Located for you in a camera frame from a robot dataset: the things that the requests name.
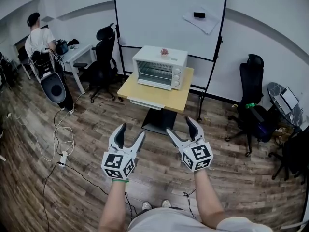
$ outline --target table leg base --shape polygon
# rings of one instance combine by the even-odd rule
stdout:
[[[150,108],[143,122],[142,128],[163,135],[167,135],[166,128],[173,129],[177,113],[166,109]]]

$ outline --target man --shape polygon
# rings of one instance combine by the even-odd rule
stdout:
[[[177,207],[171,207],[164,200],[161,208],[152,209],[148,202],[143,204],[143,211],[129,225],[128,232],[272,232],[260,224],[242,217],[228,217],[213,189],[205,169],[195,171],[196,199],[202,223],[192,215]],[[102,218],[100,232],[122,232],[124,229],[126,207],[126,182],[113,179]]]
[[[25,49],[29,58],[32,57],[35,51],[41,53],[50,53],[50,59],[54,64],[55,72],[60,76],[63,86],[66,90],[66,97],[63,102],[58,103],[61,110],[65,108],[72,114],[74,112],[74,103],[70,91],[65,83],[62,66],[59,62],[54,61],[54,54],[56,52],[56,40],[50,29],[40,28],[40,14],[33,13],[29,16],[27,24],[30,27],[30,35],[28,36]]]

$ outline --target wooden floor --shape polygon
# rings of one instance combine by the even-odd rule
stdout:
[[[71,76],[68,84],[75,100],[80,92]],[[115,86],[112,91],[116,94],[118,88]],[[112,101],[103,91],[91,104],[91,92],[80,97],[74,114],[61,123],[74,132],[75,150],[67,164],[108,192],[111,180],[101,170],[101,161],[109,136],[121,123],[127,123],[125,144],[130,145],[141,131],[147,108],[128,100]],[[181,137],[189,137],[184,116],[196,118],[197,104],[198,96],[189,94],[184,114],[177,115],[174,129]],[[45,97],[35,78],[28,80],[23,72],[13,89],[5,88],[0,95],[0,113],[5,120],[0,152],[7,159],[0,161],[0,221],[9,231],[47,229],[42,205],[43,183],[60,159],[59,155],[52,162],[42,159],[35,138],[14,117],[21,115],[21,121],[37,136],[44,156],[51,158],[53,121],[58,110],[59,107]],[[5,119],[8,112],[14,115]],[[65,114],[61,111],[56,123]],[[225,210],[231,215],[264,223],[274,231],[282,224],[299,222],[305,201],[305,185],[300,185],[301,178],[291,176],[284,182],[282,172],[276,180],[271,179],[279,166],[278,161],[267,156],[270,151],[277,151],[272,140],[259,144],[253,140],[253,153],[248,158],[245,157],[245,136],[225,142],[227,135],[238,132],[236,123],[227,120],[232,114],[236,115],[235,109],[228,103],[206,99],[203,104],[202,117],[206,119],[202,127],[214,154],[208,173]],[[62,130],[59,135],[61,140],[70,139],[69,130]],[[195,188],[193,174],[181,164],[169,138],[147,131],[138,158],[126,188],[137,211],[141,210],[143,201],[159,206],[163,199],[188,210],[187,199],[182,193]],[[106,198],[100,189],[76,172],[57,166],[45,190],[50,231],[96,231]],[[191,208],[198,215],[194,194]]]

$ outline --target toaster oven door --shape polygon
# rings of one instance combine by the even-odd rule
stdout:
[[[171,90],[173,66],[137,61],[138,83]]]

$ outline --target black pants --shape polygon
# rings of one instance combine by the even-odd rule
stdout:
[[[183,211],[183,209],[181,209],[181,208],[178,208],[178,207],[170,207],[170,209],[174,209],[174,210],[182,210]],[[144,214],[145,212],[147,212],[147,211],[150,211],[150,210],[143,210],[143,211],[141,211],[141,212],[139,212],[138,214],[137,214],[137,216],[136,217],[138,217],[139,215],[141,215],[141,214]]]
[[[63,70],[62,70],[62,66],[59,63],[55,63],[55,71],[56,73],[60,76],[60,79],[63,83],[64,89],[66,90],[66,97],[64,99],[63,102],[58,103],[59,107],[62,108],[66,108],[69,111],[71,111],[74,107],[74,103],[73,103],[73,98],[72,95],[68,89],[68,86],[66,84],[66,81],[64,79],[64,74],[63,74]]]

